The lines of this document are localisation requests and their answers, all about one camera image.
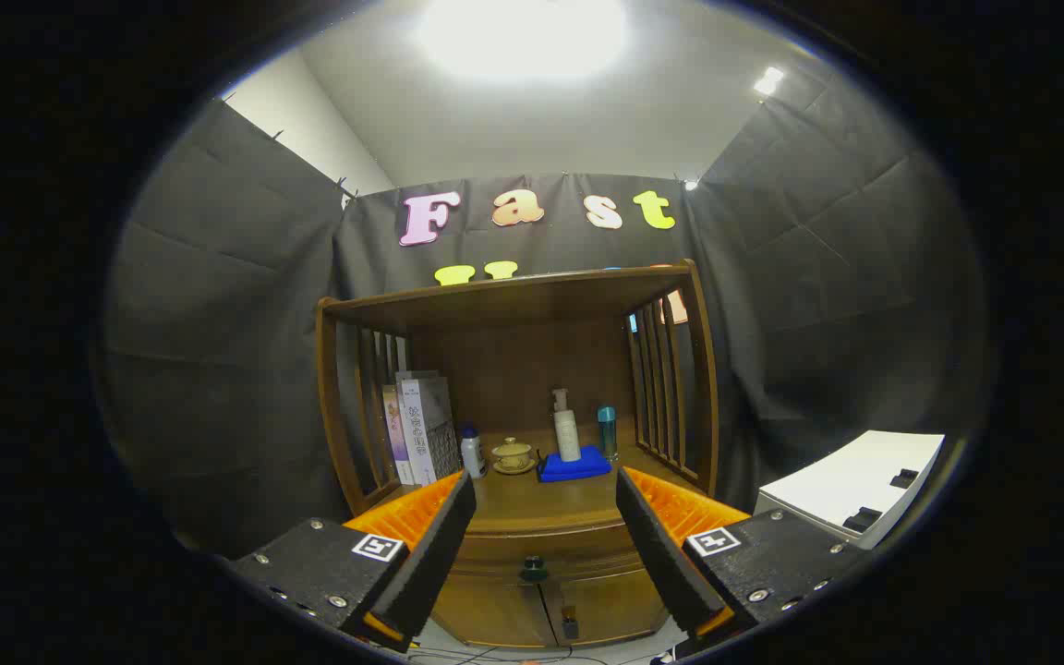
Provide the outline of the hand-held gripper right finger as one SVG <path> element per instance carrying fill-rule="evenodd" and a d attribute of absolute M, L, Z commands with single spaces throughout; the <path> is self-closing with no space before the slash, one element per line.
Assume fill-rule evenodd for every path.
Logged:
<path fill-rule="evenodd" d="M 777 622 L 870 559 L 794 510 L 748 516 L 629 466 L 617 472 L 615 502 L 663 605 L 687 635 L 681 656 Z"/>

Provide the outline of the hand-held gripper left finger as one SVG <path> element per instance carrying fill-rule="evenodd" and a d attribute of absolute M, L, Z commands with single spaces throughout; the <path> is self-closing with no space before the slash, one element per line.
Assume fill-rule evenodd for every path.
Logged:
<path fill-rule="evenodd" d="M 232 562 L 242 589 L 325 639 L 406 652 L 423 630 L 476 513 L 458 471 L 345 523 L 309 518 Z"/>

